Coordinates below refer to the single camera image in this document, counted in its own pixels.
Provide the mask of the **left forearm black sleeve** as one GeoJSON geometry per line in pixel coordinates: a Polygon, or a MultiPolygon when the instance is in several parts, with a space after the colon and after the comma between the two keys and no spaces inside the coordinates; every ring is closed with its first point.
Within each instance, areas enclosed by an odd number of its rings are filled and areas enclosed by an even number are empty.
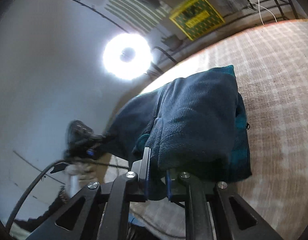
{"type": "Polygon", "coordinates": [[[67,191],[64,185],[60,186],[59,192],[57,194],[57,199],[61,201],[63,204],[66,204],[69,201],[70,197],[67,194],[67,191]]]}

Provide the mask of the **left hand white glove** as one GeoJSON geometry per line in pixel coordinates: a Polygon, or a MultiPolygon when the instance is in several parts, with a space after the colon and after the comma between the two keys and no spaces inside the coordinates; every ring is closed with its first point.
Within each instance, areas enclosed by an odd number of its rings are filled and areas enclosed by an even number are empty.
{"type": "Polygon", "coordinates": [[[69,198],[73,197],[89,183],[98,182],[96,165],[90,163],[74,163],[65,168],[67,178],[65,192],[69,198]]]}

